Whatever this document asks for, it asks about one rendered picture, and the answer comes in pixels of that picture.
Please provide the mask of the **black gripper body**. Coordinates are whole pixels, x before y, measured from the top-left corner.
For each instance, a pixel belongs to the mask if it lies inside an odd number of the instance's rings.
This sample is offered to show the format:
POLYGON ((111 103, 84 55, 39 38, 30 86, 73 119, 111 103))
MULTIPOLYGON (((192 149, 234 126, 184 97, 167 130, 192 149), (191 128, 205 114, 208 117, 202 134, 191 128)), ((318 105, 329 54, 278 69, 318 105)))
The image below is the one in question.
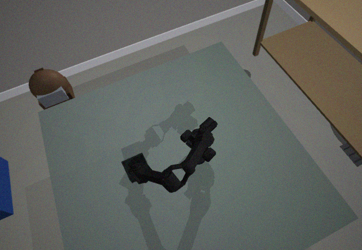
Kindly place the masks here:
MULTIPOLYGON (((188 143, 191 147, 194 146, 195 143, 191 142, 188 137, 191 135, 191 131, 190 130, 186 130, 181 136, 180 136, 180 139, 181 141, 183 141, 184 143, 188 143)), ((214 156, 216 155, 216 151, 213 150, 212 148, 206 148, 203 155, 202 155, 202 158, 204 160, 206 160, 206 162, 209 162, 214 156)))

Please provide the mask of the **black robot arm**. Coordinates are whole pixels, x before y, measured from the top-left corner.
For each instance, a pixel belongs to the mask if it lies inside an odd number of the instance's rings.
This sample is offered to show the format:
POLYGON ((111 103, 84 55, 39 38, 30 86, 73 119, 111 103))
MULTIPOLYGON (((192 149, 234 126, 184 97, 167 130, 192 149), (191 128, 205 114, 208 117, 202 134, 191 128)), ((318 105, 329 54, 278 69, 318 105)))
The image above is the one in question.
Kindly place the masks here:
POLYGON ((192 131, 188 139, 195 144, 186 159, 180 164, 171 165, 163 172, 159 172, 152 170, 148 164, 141 163, 138 160, 130 165, 130 168, 128 167, 128 172, 138 184, 150 181, 162 185, 170 193, 176 192, 186 184, 189 176, 195 172, 195 167, 205 149, 213 144, 214 137, 211 132, 217 127, 217 124, 216 121, 209 117, 200 125, 199 129, 192 131), (176 169, 185 171, 183 180, 180 181, 172 172, 176 169))

